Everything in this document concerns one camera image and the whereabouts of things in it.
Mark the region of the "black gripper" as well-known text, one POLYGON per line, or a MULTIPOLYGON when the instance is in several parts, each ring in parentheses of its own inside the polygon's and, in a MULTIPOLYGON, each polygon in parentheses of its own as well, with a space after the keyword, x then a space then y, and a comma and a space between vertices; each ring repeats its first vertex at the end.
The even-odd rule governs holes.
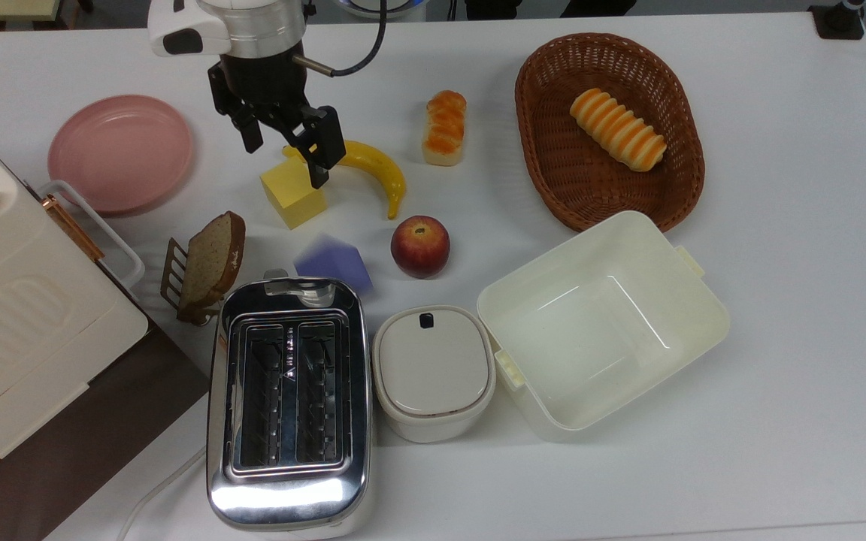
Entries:
POLYGON ((262 145, 260 123, 291 133, 291 148, 305 160, 310 185, 320 189, 347 151, 337 111, 309 105, 307 78, 307 69, 292 54, 255 59, 221 55, 207 71, 214 109, 229 117, 245 151, 252 154, 262 145))

